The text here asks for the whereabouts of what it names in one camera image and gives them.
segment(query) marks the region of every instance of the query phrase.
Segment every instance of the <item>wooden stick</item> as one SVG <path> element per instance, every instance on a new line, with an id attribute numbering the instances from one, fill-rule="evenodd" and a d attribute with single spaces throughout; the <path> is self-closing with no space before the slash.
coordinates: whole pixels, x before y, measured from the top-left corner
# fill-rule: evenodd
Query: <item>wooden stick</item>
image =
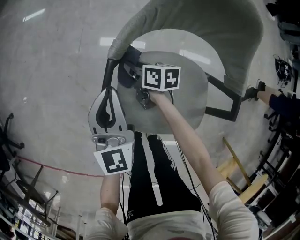
<path id="1" fill-rule="evenodd" d="M 264 185 L 266 180 L 268 179 L 268 175 L 265 174 L 262 177 L 260 177 L 257 181 L 254 182 L 250 187 L 248 187 L 240 196 L 239 198 L 243 203 L 246 203 L 249 201 L 251 197 L 253 197 Z"/>
<path id="2" fill-rule="evenodd" d="M 227 148 L 229 149 L 229 151 L 231 152 L 233 158 L 235 159 L 235 161 L 237 162 L 244 178 L 246 179 L 246 182 L 248 184 L 248 186 L 251 186 L 251 181 L 250 178 L 248 177 L 243 165 L 240 163 L 240 160 L 238 158 L 238 156 L 235 154 L 235 152 L 233 151 L 232 147 L 230 146 L 230 144 L 228 143 L 228 141 L 223 137 L 223 142 L 225 143 L 225 145 L 227 146 Z"/>
<path id="3" fill-rule="evenodd" d="M 240 188 L 238 186 L 236 186 L 235 183 L 230 178 L 226 178 L 226 180 L 239 194 L 243 193 L 242 190 L 240 190 Z"/>
<path id="4" fill-rule="evenodd" d="M 226 179 L 230 176 L 231 173 L 237 168 L 238 164 L 233 157 L 222 163 L 217 170 L 222 174 L 222 176 Z"/>

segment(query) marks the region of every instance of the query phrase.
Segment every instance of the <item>person's foot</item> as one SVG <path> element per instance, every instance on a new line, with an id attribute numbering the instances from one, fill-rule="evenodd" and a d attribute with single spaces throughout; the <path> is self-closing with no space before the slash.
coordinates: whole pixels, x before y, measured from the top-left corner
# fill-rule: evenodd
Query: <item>person's foot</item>
<path id="1" fill-rule="evenodd" d="M 242 98 L 242 102 L 248 100 L 248 99 L 253 99 L 253 98 L 257 98 L 257 93 L 258 93 L 258 90 L 254 87 L 251 87 L 251 88 L 248 88 L 246 90 L 246 93 L 245 93 L 245 96 Z"/>
<path id="2" fill-rule="evenodd" d="M 248 99 L 251 100 L 253 98 L 255 99 L 255 101 L 257 101 L 258 100 L 257 93 L 259 91 L 265 91 L 265 89 L 266 89 L 266 84 L 262 81 L 258 81 L 257 88 L 251 87 L 246 90 L 245 96 L 242 98 L 242 101 Z"/>
<path id="3" fill-rule="evenodd" d="M 262 91 L 262 92 L 266 91 L 266 84 L 260 80 L 258 80 L 258 85 L 257 85 L 257 92 L 259 92 L 259 91 Z"/>

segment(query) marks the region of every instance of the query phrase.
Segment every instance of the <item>gray floor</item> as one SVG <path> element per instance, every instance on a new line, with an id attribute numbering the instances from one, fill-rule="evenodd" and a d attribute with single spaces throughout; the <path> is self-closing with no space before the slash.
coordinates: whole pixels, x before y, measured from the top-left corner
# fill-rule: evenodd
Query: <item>gray floor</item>
<path id="1" fill-rule="evenodd" d="M 147 0 L 9 0 L 0 12 L 0 111 L 1 118 L 13 112 L 10 133 L 25 143 L 19 155 L 52 167 L 91 175 L 102 175 L 90 140 L 87 115 L 101 91 L 107 51 L 121 27 Z M 273 55 L 286 58 L 288 47 L 279 36 L 277 22 L 268 17 L 262 0 L 254 0 L 264 24 L 264 37 L 253 59 L 248 83 L 261 79 L 277 86 Z M 214 49 L 196 36 L 178 30 L 156 31 L 133 43 L 144 51 L 185 54 L 204 71 L 222 79 L 224 68 Z M 230 101 L 209 86 L 208 106 L 223 109 Z M 270 136 L 262 102 L 242 103 L 236 122 L 205 115 L 197 132 L 217 166 L 230 156 L 222 144 L 225 136 L 247 172 L 257 164 L 259 150 Z M 189 182 L 171 135 L 164 135 L 181 177 Z M 151 152 L 149 169 L 153 176 Z M 30 179 L 39 166 L 22 161 L 22 171 Z M 199 180 L 193 175 L 194 182 Z M 242 184 L 241 174 L 234 181 Z M 47 196 L 59 190 L 54 209 L 61 206 L 61 224 L 75 229 L 77 216 L 91 223 L 99 209 L 101 177 L 88 177 L 45 168 L 38 181 Z M 125 176 L 125 196 L 129 181 Z M 159 199 L 159 188 L 154 184 Z M 203 189 L 197 188 L 205 202 Z"/>

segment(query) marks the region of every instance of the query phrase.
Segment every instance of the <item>white shirt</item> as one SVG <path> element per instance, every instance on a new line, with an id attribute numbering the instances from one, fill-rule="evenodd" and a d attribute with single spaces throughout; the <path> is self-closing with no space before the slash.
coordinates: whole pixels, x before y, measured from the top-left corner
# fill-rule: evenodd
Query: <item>white shirt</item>
<path id="1" fill-rule="evenodd" d="M 218 240 L 258 239 L 255 216 L 226 181 L 218 183 L 209 198 L 210 216 L 217 223 Z M 213 239 L 211 227 L 203 222 L 203 213 L 198 211 L 146 216 L 131 221 L 127 228 L 109 209 L 102 208 L 86 240 L 121 240 L 127 232 L 131 240 Z"/>

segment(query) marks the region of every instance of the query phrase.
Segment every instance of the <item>forearm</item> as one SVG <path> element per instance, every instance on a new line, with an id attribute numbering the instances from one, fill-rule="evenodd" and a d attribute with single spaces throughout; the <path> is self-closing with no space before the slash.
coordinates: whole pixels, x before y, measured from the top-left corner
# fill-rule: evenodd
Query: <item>forearm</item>
<path id="1" fill-rule="evenodd" d="M 202 140 L 164 94 L 156 95 L 155 102 L 209 195 L 211 189 L 224 178 L 212 164 Z"/>
<path id="2" fill-rule="evenodd" d="M 105 176 L 100 190 L 100 201 L 102 208 L 110 209 L 117 213 L 120 199 L 120 174 Z"/>

